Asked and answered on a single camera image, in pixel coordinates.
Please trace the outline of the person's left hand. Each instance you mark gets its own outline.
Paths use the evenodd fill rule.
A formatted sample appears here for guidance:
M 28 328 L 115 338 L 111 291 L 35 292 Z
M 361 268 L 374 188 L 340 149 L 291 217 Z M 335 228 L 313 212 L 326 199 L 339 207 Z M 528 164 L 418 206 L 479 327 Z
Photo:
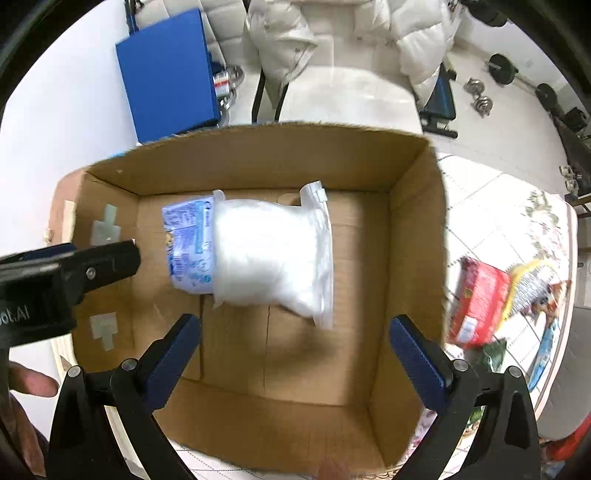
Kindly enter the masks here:
M 9 363 L 8 381 L 12 390 L 44 398 L 54 397 L 59 388 L 53 378 L 16 362 Z M 45 477 L 45 460 L 41 448 L 41 441 L 44 440 L 44 437 L 30 422 L 18 400 L 12 394 L 9 395 L 9 398 L 9 411 L 15 422 L 12 436 L 16 445 L 32 473 Z

